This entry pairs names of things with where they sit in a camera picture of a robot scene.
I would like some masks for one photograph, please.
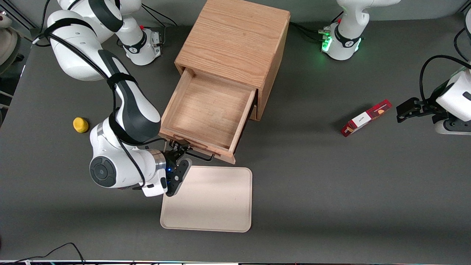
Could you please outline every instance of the yellow sponge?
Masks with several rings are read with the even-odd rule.
[[[77,117],[73,120],[73,128],[78,132],[78,133],[85,133],[88,131],[88,122],[80,117]]]

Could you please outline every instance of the plastic tray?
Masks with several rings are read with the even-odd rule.
[[[252,224],[252,172],[245,167],[192,166],[180,190],[163,197],[166,229],[247,232]]]

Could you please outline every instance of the wood grain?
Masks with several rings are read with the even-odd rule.
[[[263,88],[259,92],[258,95],[258,105],[257,105],[257,117],[255,118],[256,121],[260,121],[263,111],[267,105],[268,97],[271,92],[271,88],[273,87],[273,83],[275,82],[276,74],[281,65],[281,59],[283,58],[284,52],[284,43],[286,42],[286,36],[288,34],[288,25],[289,20],[286,21],[286,25],[284,26],[284,32],[280,36],[280,40],[278,41],[278,47],[276,49],[276,53],[273,55],[272,64],[270,70],[268,71],[267,78],[263,85]]]
[[[185,139],[235,162],[255,90],[186,68],[162,116],[161,136]]]
[[[208,0],[175,63],[261,89],[289,17],[243,0]]]

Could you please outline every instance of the gray table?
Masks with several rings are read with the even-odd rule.
[[[456,55],[462,26],[462,16],[372,22],[347,62],[290,28],[262,121],[248,122],[236,153],[236,165],[253,172],[247,233],[165,230],[161,197],[98,187],[88,173],[89,136],[72,120],[101,122],[111,93],[104,81],[64,74],[50,48],[33,48],[0,131],[0,259],[73,241],[86,259],[469,264],[471,137],[436,134],[430,117],[397,124],[395,110],[346,139],[339,132],[353,113],[385,98],[397,106],[418,96],[423,62]],[[163,113],[188,32],[169,28],[163,56],[142,67],[115,39],[103,46]],[[464,38],[460,45],[469,46]],[[457,68],[431,64],[428,93]],[[77,256],[64,249],[52,258]]]

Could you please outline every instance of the cardboard box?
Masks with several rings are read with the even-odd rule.
[[[362,114],[351,119],[342,129],[341,133],[347,137],[352,133],[358,131],[361,127],[375,120],[377,117],[383,115],[388,109],[392,108],[391,102],[385,99],[381,103],[376,104],[371,109],[363,112]]]

